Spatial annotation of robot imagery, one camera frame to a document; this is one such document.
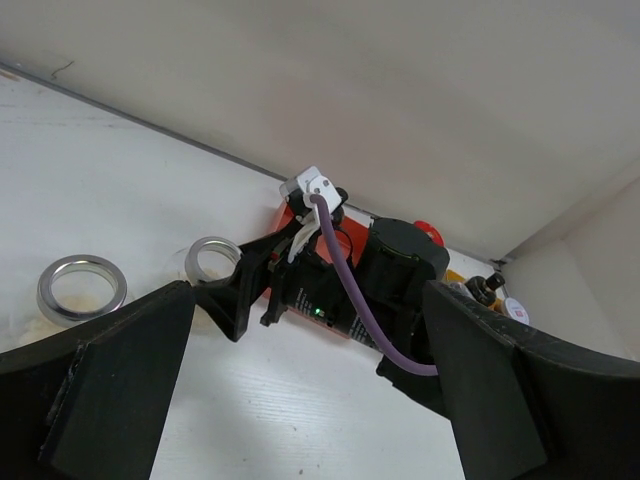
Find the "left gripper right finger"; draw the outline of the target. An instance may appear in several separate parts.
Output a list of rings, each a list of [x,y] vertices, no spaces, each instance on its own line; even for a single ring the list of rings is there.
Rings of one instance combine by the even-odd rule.
[[[423,290],[426,329],[468,479],[636,479],[639,364]]]

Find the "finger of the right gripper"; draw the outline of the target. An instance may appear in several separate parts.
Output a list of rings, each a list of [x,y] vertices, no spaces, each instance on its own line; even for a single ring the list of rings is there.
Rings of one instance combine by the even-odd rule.
[[[260,323],[277,323],[288,310],[283,300],[286,251],[290,238],[270,234],[238,246],[222,237],[204,237],[192,245],[192,283],[196,304],[202,308],[222,333],[236,342],[246,333],[251,308],[270,292],[267,311]],[[199,263],[199,254],[209,251],[222,255],[234,264],[234,271],[221,279],[212,279]]]

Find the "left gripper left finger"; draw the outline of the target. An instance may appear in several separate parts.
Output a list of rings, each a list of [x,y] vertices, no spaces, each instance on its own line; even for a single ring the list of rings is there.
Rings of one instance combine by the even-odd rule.
[[[2,478],[149,478],[194,309],[174,281],[3,353]]]

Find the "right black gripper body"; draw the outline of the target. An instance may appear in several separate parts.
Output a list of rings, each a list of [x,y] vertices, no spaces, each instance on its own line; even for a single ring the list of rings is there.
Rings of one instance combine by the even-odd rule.
[[[346,257],[366,304],[385,336],[399,350],[428,350],[422,290],[444,278],[450,262],[448,250],[431,238],[423,222],[414,224],[377,218],[369,226],[345,218],[336,228]],[[269,326],[290,309],[318,324],[374,348],[336,273],[322,237],[314,251],[305,250],[285,275],[280,289],[268,290],[280,305],[261,323]]]

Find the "silver-cap white spice jar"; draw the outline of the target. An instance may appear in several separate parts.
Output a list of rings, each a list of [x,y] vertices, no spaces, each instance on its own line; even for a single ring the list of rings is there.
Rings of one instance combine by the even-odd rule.
[[[167,272],[171,279],[188,281],[192,285],[222,280],[234,272],[240,257],[239,247],[231,241],[207,236],[175,252]]]

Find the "black-cap white spice bottle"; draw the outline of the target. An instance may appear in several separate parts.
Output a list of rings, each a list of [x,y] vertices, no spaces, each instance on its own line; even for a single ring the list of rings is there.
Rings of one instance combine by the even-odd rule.
[[[499,272],[489,277],[473,276],[464,283],[473,299],[495,312],[501,312],[502,301],[497,297],[497,290],[504,285],[505,279]]]

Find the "white-lid small jar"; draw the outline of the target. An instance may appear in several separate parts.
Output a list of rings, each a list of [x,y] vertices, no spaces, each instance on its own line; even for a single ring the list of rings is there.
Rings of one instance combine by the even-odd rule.
[[[515,298],[505,298],[501,304],[501,312],[504,316],[520,322],[524,325],[530,324],[530,318],[526,309]]]

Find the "wide silver-rim spice jar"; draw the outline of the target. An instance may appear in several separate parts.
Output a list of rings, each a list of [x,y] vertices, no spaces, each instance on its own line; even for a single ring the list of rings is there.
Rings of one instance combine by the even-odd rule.
[[[124,273],[110,260],[75,254],[40,274],[34,305],[12,320],[17,344],[26,346],[123,307],[129,300]]]

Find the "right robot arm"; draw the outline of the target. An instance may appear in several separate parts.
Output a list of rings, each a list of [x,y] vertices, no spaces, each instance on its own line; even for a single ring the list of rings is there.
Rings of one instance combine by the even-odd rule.
[[[233,342],[246,332],[250,309],[263,294],[269,302],[260,322],[270,326],[292,310],[367,347],[375,341],[342,285],[335,266],[316,247],[319,234],[288,262],[295,218],[241,245],[241,259],[227,278],[198,281],[196,303]],[[346,261],[386,339],[406,360],[434,368],[422,306],[422,289],[446,273],[450,256],[425,231],[406,221],[377,218],[369,226],[348,219],[336,228]]]

